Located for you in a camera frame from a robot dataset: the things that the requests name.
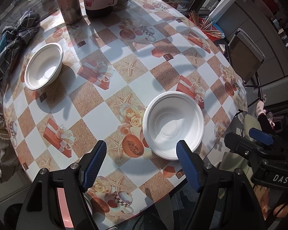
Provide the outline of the white bowl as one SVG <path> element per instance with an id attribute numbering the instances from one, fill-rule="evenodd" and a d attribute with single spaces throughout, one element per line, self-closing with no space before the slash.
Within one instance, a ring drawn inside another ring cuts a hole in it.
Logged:
<path id="1" fill-rule="evenodd" d="M 194 152 L 204 135 L 201 108 L 190 96 L 167 91 L 156 96 L 147 106 L 142 130 L 151 151 L 166 160 L 178 160 L 176 144 L 184 140 Z"/>
<path id="2" fill-rule="evenodd" d="M 29 90 L 39 90 L 50 85 L 62 69 L 63 48 L 58 43 L 49 43 L 36 51 L 29 60 L 24 82 Z"/>

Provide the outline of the pink rectangular plate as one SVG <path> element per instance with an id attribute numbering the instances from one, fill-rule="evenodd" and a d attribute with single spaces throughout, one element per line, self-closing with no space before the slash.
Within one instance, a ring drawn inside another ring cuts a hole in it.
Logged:
<path id="1" fill-rule="evenodd" d="M 68 210 L 68 206 L 67 206 L 64 189 L 57 188 L 57 193 L 58 193 L 59 206 L 61 210 L 64 227 L 65 229 L 74 229 L 74 226 L 70 217 L 70 213 Z"/>

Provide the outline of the green padded stool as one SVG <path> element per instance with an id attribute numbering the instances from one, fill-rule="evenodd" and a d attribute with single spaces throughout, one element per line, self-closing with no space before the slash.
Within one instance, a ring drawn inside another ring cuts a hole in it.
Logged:
<path id="1" fill-rule="evenodd" d="M 219 165 L 220 170 L 234 171 L 240 168 L 246 174 L 250 169 L 256 172 L 261 158 L 257 154 L 256 140 L 249 136 L 249 130 L 252 128 L 261 131 L 258 120 L 252 115 L 247 114 L 243 120 L 243 136 L 234 132 L 226 134 L 224 144 L 230 151 L 223 154 L 221 164 Z"/>

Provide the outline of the folding chair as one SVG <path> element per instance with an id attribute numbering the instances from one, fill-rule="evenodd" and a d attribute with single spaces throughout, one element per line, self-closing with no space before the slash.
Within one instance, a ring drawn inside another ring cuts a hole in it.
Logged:
<path id="1" fill-rule="evenodd" d="M 265 60 L 265 55 L 251 37 L 241 28 L 238 28 L 232 39 L 226 44 L 226 52 L 230 65 L 242 78 L 243 85 L 257 90 L 257 98 L 248 107 L 258 101 L 264 101 L 259 67 Z"/>

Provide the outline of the plaid dark cloth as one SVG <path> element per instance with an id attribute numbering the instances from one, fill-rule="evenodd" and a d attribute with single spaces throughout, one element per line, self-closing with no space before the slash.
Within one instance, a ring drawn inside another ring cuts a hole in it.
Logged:
<path id="1" fill-rule="evenodd" d="M 15 26 L 6 26 L 0 35 L 0 80 L 9 72 L 20 50 L 40 29 L 40 14 L 26 11 Z"/>

